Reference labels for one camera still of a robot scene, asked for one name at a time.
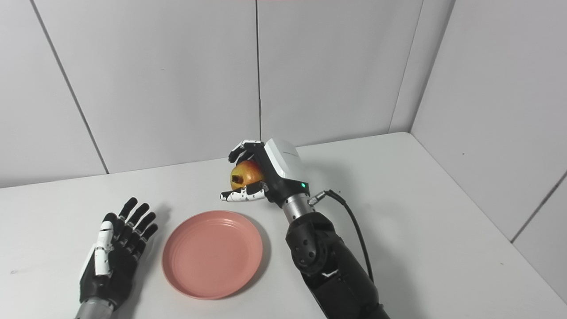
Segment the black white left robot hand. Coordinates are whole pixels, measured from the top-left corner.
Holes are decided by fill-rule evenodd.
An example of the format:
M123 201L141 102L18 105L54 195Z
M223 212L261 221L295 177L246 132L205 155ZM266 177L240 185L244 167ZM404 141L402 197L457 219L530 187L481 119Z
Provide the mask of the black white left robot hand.
M150 206L134 197L119 214L105 215L79 280L81 305L101 301L113 312L125 303L148 241L158 230L155 218Z

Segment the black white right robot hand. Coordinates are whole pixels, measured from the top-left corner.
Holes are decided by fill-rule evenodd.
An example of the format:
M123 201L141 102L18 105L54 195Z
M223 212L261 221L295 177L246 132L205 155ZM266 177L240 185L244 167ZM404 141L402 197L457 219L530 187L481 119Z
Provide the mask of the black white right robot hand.
M245 160L255 162L264 176L259 182L242 186L233 191L220 193L220 199L227 202L257 201L266 198L279 207L289 197L310 195L304 165L296 148L283 139L243 140L228 155L231 163L240 164Z

